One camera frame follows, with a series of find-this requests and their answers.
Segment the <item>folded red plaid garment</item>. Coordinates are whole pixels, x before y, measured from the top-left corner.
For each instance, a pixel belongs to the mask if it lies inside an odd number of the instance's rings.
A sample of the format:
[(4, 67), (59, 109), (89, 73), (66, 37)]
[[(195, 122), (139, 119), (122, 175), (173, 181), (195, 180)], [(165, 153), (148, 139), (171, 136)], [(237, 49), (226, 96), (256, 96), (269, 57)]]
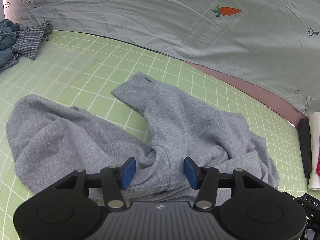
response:
[(320, 176), (320, 149), (319, 149), (319, 155), (317, 160), (316, 174)]

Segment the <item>folded black garment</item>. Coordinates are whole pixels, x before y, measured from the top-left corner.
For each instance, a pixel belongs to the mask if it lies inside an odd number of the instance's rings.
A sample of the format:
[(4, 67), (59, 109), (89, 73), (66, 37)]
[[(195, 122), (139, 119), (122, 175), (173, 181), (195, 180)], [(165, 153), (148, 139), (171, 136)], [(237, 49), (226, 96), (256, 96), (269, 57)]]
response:
[(305, 178), (309, 180), (312, 171), (311, 134), (309, 120), (300, 119), (297, 129), (304, 175)]

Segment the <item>folded white garment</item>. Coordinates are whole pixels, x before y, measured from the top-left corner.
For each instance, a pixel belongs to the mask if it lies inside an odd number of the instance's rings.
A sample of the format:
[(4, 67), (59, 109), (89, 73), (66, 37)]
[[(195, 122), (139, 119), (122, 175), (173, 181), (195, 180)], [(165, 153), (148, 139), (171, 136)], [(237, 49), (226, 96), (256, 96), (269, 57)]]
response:
[(319, 176), (316, 174), (317, 160), (319, 155), (319, 112), (309, 116), (311, 134), (311, 157), (312, 171), (310, 174), (308, 189), (319, 190)]

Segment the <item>green grid cutting mat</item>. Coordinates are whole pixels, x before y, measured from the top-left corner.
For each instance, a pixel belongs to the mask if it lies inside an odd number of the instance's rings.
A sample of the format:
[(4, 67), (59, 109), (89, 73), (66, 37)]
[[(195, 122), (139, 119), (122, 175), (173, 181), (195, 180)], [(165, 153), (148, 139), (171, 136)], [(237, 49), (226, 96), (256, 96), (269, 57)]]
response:
[[(229, 82), (172, 57), (109, 38), (54, 31), (47, 42), (94, 56), (93, 64), (56, 102), (86, 109), (147, 143), (150, 140), (147, 122), (111, 93), (135, 73), (143, 72), (217, 109), (242, 114), (251, 131), (267, 141), (268, 152), (280, 174), (279, 189), (294, 196), (307, 192), (308, 181), (304, 176), (296, 128)], [(1, 239), (17, 239), (12, 216), (32, 194), (15, 176), (5, 125), (1, 124)]]

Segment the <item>grey printed backdrop sheet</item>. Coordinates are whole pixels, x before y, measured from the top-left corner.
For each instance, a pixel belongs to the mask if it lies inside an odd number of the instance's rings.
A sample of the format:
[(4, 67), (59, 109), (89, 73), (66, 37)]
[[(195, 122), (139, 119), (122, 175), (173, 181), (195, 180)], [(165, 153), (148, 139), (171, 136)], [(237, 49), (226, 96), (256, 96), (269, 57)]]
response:
[(319, 111), (319, 0), (3, 0), (24, 27), (114, 38), (253, 83)]

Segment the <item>checkered plaid shirt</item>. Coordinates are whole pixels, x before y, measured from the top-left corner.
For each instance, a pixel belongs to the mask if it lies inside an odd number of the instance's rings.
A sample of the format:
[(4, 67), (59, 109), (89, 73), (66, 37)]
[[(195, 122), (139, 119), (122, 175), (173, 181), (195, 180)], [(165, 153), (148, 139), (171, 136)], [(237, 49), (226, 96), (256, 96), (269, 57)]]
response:
[(40, 43), (49, 40), (52, 30), (52, 24), (49, 20), (42, 25), (21, 29), (17, 34), (16, 43), (11, 48), (14, 55), (1, 67), (1, 71), (14, 66), (19, 61), (20, 56), (34, 60)]

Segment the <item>blue denim garment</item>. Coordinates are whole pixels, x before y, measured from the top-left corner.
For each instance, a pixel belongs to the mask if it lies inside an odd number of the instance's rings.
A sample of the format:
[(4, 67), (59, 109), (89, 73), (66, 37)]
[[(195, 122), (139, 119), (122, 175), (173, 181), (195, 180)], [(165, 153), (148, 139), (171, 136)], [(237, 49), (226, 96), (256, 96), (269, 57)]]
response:
[(17, 34), (21, 30), (18, 23), (4, 19), (1, 21), (1, 67), (13, 57), (12, 46), (16, 43)]

